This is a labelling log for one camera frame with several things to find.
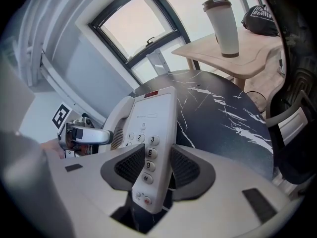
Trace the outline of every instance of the black cap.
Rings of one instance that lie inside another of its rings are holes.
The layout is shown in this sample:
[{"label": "black cap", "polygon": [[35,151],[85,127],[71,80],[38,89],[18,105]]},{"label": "black cap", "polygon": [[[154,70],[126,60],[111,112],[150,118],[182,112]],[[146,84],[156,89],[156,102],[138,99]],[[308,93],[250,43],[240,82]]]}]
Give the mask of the black cap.
[{"label": "black cap", "polygon": [[208,0],[203,3],[204,11],[207,11],[217,6],[223,6],[223,5],[231,6],[231,2],[229,0]]}]

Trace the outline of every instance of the white travel mug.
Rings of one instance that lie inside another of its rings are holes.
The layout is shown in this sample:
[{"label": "white travel mug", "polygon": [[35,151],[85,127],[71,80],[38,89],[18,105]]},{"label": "white travel mug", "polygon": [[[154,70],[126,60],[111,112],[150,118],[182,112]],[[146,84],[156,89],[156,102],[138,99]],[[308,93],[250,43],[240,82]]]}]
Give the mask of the white travel mug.
[{"label": "white travel mug", "polygon": [[239,39],[236,21],[229,0],[208,0],[203,3],[225,58],[239,56]]}]

